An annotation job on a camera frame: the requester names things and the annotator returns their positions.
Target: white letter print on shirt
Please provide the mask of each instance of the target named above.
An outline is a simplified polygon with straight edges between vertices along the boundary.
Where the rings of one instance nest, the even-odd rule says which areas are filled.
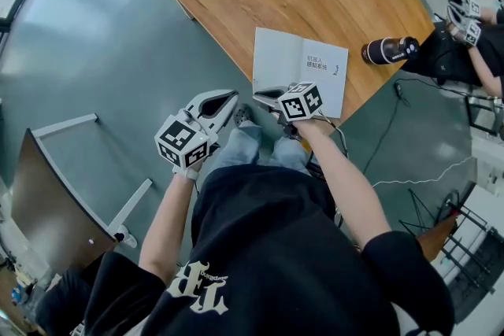
[[[185,275],[187,266],[189,267],[189,275]],[[215,299],[217,296],[217,289],[224,287],[226,281],[220,279],[220,282],[213,282],[209,286],[204,287],[206,292],[205,296],[198,296],[196,294],[197,288],[202,285],[201,274],[209,269],[210,265],[204,265],[200,262],[194,262],[193,264],[186,264],[180,268],[176,277],[170,284],[170,287],[166,290],[173,298],[178,297],[196,297],[196,301],[191,305],[191,310],[198,314],[202,314],[208,311],[216,311],[219,315],[222,315],[228,310],[228,307],[224,305],[224,297],[220,297],[219,303],[215,305]],[[186,284],[183,290],[180,290],[180,284],[185,280]]]

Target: light blue jeans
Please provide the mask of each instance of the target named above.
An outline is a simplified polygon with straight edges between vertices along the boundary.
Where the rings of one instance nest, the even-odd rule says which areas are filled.
[[[309,175],[306,169],[309,154],[297,140],[290,138],[277,140],[273,154],[266,163],[259,162],[260,146],[261,127],[250,121],[243,122],[231,131],[228,144],[217,155],[211,171],[233,165],[259,164],[290,168]]]

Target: floor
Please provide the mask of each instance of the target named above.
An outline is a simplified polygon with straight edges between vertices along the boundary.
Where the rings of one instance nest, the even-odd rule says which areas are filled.
[[[442,11],[442,0],[426,1]],[[1,55],[0,73],[0,174],[7,186],[27,127],[97,113],[97,124],[60,133],[45,144],[106,223],[145,178],[154,181],[126,222],[140,241],[172,178],[170,165],[154,146],[154,134],[167,115],[204,90],[236,89],[243,102],[251,102],[245,76],[175,0],[27,0]],[[388,125],[395,104],[391,85],[392,80],[342,126],[350,159],[359,168]],[[398,107],[366,173],[371,183],[436,178],[470,154],[469,128],[459,100],[416,82],[405,82],[403,89],[411,106]],[[256,111],[271,145],[280,127]],[[230,129],[224,130],[223,142]],[[450,190],[463,190],[468,179],[475,178],[474,167],[468,161],[439,182],[411,187],[434,212]],[[409,187],[376,187],[393,228],[401,229],[400,219],[416,223]],[[190,248],[186,236],[181,261]],[[120,251],[138,259],[138,250],[122,246]]]

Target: book page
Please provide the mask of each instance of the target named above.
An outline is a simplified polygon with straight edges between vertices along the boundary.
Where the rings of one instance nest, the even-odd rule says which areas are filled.
[[[256,28],[253,92],[289,87],[300,81],[301,37],[286,32]]]
[[[322,112],[328,118],[340,118],[347,79],[348,49],[326,43],[303,40],[299,69],[300,81],[317,84]]]

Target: watch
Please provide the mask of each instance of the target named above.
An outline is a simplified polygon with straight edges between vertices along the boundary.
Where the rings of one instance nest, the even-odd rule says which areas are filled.
[[[196,179],[199,177],[199,172],[195,171],[192,168],[187,168],[187,169],[182,169],[180,167],[177,167],[176,165],[173,166],[172,172],[174,174],[181,174],[185,176],[186,178],[192,179],[193,181],[196,182]]]

